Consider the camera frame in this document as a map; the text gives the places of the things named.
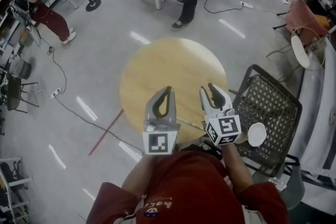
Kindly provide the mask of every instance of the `black shoe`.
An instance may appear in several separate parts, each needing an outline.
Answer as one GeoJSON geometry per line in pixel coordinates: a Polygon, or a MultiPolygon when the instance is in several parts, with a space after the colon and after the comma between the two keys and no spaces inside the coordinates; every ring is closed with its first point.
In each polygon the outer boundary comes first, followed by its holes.
{"type": "Polygon", "coordinates": [[[180,22],[180,21],[178,20],[177,22],[173,23],[171,29],[172,29],[173,31],[179,31],[179,30],[181,30],[183,27],[185,27],[185,26],[187,26],[187,25],[188,25],[188,24],[182,23],[182,22],[180,22]]]}
{"type": "Polygon", "coordinates": [[[177,0],[177,2],[182,4],[182,5],[184,4],[184,0],[177,0]]]}

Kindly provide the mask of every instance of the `black round base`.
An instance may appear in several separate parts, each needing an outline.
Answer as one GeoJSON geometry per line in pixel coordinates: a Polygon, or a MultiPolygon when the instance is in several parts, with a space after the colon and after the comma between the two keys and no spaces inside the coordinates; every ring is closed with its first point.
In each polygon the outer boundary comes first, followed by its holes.
{"type": "Polygon", "coordinates": [[[92,3],[89,3],[86,6],[86,11],[87,12],[91,12],[93,10],[95,10],[96,8],[98,8],[101,4],[101,0],[92,0],[92,3]]]}

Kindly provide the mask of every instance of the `white marker cube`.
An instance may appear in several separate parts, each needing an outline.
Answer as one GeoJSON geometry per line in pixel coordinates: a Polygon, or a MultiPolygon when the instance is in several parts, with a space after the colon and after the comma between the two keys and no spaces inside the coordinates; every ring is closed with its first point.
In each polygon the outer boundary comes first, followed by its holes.
{"type": "Polygon", "coordinates": [[[143,145],[147,155],[170,155],[173,152],[178,131],[143,132],[143,145]]]}
{"type": "Polygon", "coordinates": [[[233,143],[242,132],[239,115],[211,118],[205,131],[216,146],[233,143]]]}

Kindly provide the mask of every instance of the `red line on floor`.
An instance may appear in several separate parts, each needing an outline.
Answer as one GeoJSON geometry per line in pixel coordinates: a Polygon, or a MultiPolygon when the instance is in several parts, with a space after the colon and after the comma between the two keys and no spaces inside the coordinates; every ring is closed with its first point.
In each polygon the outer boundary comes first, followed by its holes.
{"type": "Polygon", "coordinates": [[[115,117],[115,119],[111,122],[110,126],[106,129],[106,131],[103,133],[103,135],[99,138],[95,146],[91,149],[89,156],[92,155],[92,153],[97,149],[101,141],[103,141],[104,137],[108,134],[108,131],[114,126],[114,124],[117,122],[117,120],[120,118],[122,113],[124,112],[124,109],[120,110],[119,114],[115,117]]]}

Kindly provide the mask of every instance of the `maroon pants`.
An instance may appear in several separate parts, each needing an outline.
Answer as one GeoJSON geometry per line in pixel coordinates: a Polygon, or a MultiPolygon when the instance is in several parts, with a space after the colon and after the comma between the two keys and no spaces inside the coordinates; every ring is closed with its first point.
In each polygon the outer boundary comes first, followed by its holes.
{"type": "Polygon", "coordinates": [[[38,5],[37,13],[32,15],[32,19],[47,26],[61,41],[65,41],[70,35],[65,19],[44,4],[38,5]]]}

